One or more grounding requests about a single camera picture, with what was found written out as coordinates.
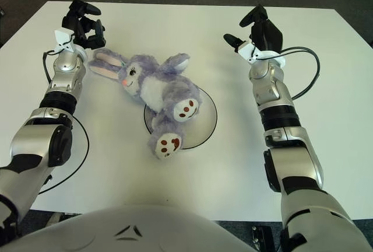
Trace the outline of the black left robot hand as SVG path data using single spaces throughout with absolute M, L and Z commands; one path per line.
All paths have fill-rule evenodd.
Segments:
M 101 15 L 101 10 L 92 4 L 81 0 L 73 0 L 68 13 L 62 19 L 62 27 L 72 30 L 73 42 L 84 49 L 95 50 L 104 47 L 105 27 L 101 20 L 89 19 L 86 15 Z

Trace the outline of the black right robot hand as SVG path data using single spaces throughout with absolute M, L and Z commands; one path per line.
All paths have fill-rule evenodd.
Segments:
M 258 4 L 239 23 L 240 27 L 251 26 L 248 45 L 252 46 L 251 56 L 255 50 L 279 53 L 283 46 L 282 32 L 269 19 L 266 9 Z

